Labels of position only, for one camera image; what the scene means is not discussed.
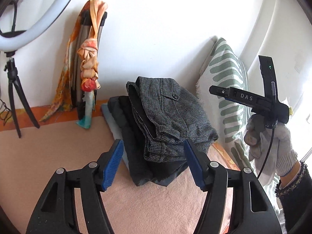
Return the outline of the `right forearm dark sleeve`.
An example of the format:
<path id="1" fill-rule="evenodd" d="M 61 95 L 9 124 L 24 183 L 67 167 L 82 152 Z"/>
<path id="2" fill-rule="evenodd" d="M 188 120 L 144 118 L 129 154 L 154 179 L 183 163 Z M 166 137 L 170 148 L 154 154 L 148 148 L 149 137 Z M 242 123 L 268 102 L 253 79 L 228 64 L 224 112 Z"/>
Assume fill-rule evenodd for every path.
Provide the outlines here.
<path id="1" fill-rule="evenodd" d="M 282 204 L 287 233 L 311 233 L 311 176 L 305 162 L 300 162 L 288 185 L 276 186 L 275 193 Z"/>

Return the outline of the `right gloved hand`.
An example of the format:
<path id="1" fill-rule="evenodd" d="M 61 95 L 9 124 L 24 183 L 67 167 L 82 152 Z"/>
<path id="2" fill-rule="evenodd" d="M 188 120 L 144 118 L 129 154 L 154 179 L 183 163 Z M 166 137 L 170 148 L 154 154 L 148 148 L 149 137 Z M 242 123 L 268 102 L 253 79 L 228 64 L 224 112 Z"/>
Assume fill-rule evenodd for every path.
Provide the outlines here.
<path id="1" fill-rule="evenodd" d="M 247 122 L 244 141 L 250 147 L 249 160 L 254 161 L 262 185 L 269 184 L 276 175 L 283 187 L 295 178 L 300 162 L 285 124 L 278 122 L 275 129 L 265 128 L 264 117 L 252 115 Z"/>

